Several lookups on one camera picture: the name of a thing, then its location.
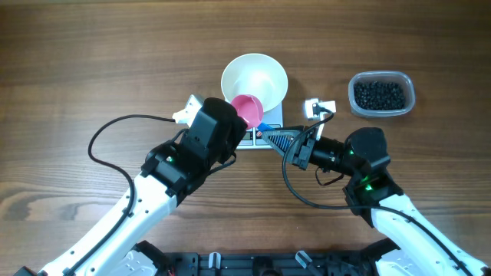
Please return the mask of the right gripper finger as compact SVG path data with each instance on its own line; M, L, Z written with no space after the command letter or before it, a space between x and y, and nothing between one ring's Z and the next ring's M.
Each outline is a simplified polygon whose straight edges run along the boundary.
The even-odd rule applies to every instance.
M279 128L263 128L261 129L262 135L266 136L292 136L296 137L304 131L304 126L288 126Z
M286 150L291 146L293 139L294 137L291 135L264 136L264 141L281 156L283 156Z

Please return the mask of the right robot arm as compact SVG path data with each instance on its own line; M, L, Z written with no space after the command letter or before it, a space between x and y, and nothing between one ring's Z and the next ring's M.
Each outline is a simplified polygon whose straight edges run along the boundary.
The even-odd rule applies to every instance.
M284 164L308 165L349 177L343 188L346 209L386 235L395 250L375 261L380 275L488 275L484 262L467 254L417 210L387 171L390 157L384 132L354 131L343 141L321 136L319 128L262 131L262 139L282 155Z

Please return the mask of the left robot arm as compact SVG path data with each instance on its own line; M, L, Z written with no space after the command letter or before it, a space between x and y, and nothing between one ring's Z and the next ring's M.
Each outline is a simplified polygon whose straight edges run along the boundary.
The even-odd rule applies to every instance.
M107 275L138 240L206 178L235 162L246 122L226 101L210 97L189 128L149 151L129 189L75 245L46 264L41 275Z

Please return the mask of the pink scoop blue handle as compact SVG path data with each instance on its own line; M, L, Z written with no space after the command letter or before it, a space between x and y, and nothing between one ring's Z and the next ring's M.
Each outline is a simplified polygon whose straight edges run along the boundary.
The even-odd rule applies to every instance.
M249 127L257 129L257 134L262 138L261 129L269 128L268 124L262 122L264 113L262 103L259 99L252 95L239 95L232 100L232 105L235 107L238 115L244 119Z

